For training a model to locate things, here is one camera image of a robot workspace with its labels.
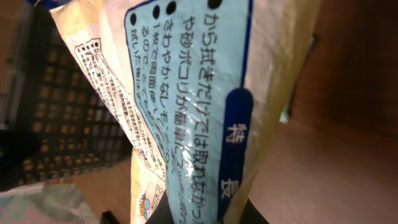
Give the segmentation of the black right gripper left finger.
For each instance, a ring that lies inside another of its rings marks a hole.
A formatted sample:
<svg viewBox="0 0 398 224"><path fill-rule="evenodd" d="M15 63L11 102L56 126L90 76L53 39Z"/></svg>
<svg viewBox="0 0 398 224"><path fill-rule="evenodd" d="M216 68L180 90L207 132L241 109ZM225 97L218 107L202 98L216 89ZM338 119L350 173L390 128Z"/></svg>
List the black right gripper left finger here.
<svg viewBox="0 0 398 224"><path fill-rule="evenodd" d="M167 194L163 194L157 208L146 221L146 224L174 224Z"/></svg>

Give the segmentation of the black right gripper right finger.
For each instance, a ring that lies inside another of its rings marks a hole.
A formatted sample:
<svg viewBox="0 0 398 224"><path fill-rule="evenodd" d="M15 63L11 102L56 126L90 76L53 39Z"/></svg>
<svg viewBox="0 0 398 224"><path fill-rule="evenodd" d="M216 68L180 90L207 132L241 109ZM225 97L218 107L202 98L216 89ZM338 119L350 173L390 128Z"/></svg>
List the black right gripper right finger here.
<svg viewBox="0 0 398 224"><path fill-rule="evenodd" d="M240 224L269 224L254 204L248 199L240 219Z"/></svg>

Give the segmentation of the light teal snack packet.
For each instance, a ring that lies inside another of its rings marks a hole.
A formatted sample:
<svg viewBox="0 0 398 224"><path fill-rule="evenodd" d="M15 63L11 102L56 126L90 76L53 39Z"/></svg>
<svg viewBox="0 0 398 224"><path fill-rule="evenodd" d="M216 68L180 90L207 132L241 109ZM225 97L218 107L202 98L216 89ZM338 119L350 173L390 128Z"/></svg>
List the light teal snack packet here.
<svg viewBox="0 0 398 224"><path fill-rule="evenodd" d="M99 222L75 184L39 183L1 192L1 224Z"/></svg>

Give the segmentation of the large yellow snack bag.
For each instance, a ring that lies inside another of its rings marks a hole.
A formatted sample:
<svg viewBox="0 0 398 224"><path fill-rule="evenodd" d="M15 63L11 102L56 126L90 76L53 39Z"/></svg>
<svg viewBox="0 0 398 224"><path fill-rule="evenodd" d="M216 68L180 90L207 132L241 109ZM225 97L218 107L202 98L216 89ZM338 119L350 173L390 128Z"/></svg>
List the large yellow snack bag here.
<svg viewBox="0 0 398 224"><path fill-rule="evenodd" d="M49 6L132 143L131 222L239 223L307 53L319 0Z"/></svg>

